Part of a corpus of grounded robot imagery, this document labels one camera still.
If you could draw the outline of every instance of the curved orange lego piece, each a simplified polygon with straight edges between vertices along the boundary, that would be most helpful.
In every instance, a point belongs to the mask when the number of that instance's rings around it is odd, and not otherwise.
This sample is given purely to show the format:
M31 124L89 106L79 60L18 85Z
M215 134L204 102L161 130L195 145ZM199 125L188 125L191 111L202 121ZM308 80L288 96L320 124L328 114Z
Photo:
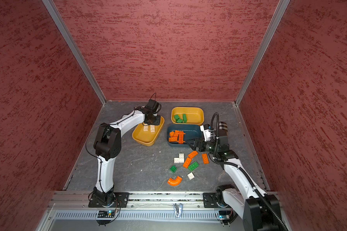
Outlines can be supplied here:
M168 179L167 183L171 186L178 186L182 181L182 178L179 176L176 176L176 179Z
M192 151L192 152L188 155L188 157L191 158L191 159L193 159L196 155L198 155L198 152L197 152L197 151Z

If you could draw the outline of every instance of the red textured wall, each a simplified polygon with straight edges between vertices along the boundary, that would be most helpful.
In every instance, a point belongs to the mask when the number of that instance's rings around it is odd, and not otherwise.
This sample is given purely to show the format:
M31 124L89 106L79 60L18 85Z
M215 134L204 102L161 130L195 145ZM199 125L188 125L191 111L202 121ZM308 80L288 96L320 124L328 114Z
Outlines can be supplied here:
M235 100L279 0L55 0L107 99Z
M43 3L0 1L0 230L35 229L100 107Z
M241 101L293 230L347 230L347 1L291 1Z

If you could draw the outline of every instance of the vented metal panel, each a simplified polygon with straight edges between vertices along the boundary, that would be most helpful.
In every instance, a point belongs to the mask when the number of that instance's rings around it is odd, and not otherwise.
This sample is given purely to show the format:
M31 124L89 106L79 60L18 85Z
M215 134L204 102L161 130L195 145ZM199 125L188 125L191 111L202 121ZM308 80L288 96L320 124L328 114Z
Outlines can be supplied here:
M96 219L98 210L78 211L78 210L57 210L54 219ZM121 210L118 220L198 220L217 221L219 214L214 210L184 210L180 218L175 217L173 210Z

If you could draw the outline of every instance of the blue bin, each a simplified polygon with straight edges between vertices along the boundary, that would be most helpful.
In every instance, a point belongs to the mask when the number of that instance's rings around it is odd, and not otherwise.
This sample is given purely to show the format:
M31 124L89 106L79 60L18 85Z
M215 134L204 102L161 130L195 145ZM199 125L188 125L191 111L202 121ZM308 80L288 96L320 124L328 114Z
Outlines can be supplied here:
M175 130L184 131L184 141L194 138L204 138L203 132L200 130L200 127L198 125L172 124L167 128L167 142L168 138L170 137L170 132L174 132ZM189 145L187 145L186 143L181 145L178 142L168 142L168 145L171 147L189 147Z

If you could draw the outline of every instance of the metal clip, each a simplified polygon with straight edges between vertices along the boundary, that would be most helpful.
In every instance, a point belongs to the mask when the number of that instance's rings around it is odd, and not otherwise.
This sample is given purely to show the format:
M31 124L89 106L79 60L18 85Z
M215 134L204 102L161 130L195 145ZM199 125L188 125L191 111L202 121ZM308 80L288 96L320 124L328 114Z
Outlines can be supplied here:
M175 210L175 216L176 218L181 217L182 214L182 204L174 204L173 206L174 210Z

